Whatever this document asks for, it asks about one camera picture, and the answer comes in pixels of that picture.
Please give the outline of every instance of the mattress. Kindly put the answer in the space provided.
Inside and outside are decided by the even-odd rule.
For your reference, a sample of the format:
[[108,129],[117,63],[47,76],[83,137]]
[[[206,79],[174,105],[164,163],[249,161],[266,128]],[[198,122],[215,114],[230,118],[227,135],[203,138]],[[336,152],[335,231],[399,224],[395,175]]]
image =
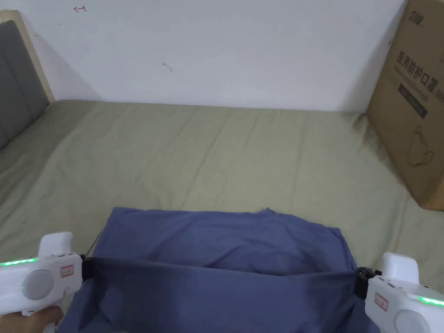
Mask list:
[[115,206],[256,212],[341,229],[359,266],[414,257],[444,291],[444,215],[421,209],[365,115],[61,101],[0,152],[0,260],[71,231],[85,253]]

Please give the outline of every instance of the blue cloth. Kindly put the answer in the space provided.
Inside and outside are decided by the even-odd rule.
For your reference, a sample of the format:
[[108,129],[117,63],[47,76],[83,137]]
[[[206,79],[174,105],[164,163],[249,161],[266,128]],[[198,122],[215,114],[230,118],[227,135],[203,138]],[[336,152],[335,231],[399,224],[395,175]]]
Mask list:
[[259,213],[115,208],[60,333],[379,333],[339,229]]

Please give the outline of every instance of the red label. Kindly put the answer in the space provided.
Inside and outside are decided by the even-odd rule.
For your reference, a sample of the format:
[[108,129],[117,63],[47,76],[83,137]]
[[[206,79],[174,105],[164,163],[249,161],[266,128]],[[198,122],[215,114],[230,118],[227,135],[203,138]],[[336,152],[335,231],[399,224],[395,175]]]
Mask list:
[[60,277],[64,278],[74,274],[74,265],[60,268]]
[[389,308],[389,302],[378,293],[375,294],[375,303],[384,311],[387,311]]

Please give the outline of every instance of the black clamp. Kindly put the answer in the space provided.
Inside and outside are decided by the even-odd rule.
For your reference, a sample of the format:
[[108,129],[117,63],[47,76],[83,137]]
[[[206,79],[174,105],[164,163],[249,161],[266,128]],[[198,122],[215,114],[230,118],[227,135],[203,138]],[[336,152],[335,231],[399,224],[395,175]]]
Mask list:
[[366,299],[369,289],[369,279],[377,275],[382,275],[382,272],[380,270],[373,271],[367,267],[359,267],[356,273],[355,295],[360,299]]
[[82,258],[82,279],[85,282],[93,276],[92,257],[87,257],[84,254],[81,254],[80,257]]

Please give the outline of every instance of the green led light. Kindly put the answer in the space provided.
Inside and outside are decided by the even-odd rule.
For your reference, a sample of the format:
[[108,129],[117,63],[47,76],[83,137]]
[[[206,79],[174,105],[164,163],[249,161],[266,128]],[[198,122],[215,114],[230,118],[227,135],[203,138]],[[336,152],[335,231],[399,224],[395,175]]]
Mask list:
[[0,264],[0,266],[10,266],[10,265],[17,265],[17,264],[24,264],[26,262],[36,262],[37,258],[33,259],[24,259],[24,260],[15,260],[13,262],[3,262]]
[[433,304],[438,306],[444,306],[443,301],[439,301],[437,299],[427,298],[427,297],[420,297],[419,300],[425,304]]

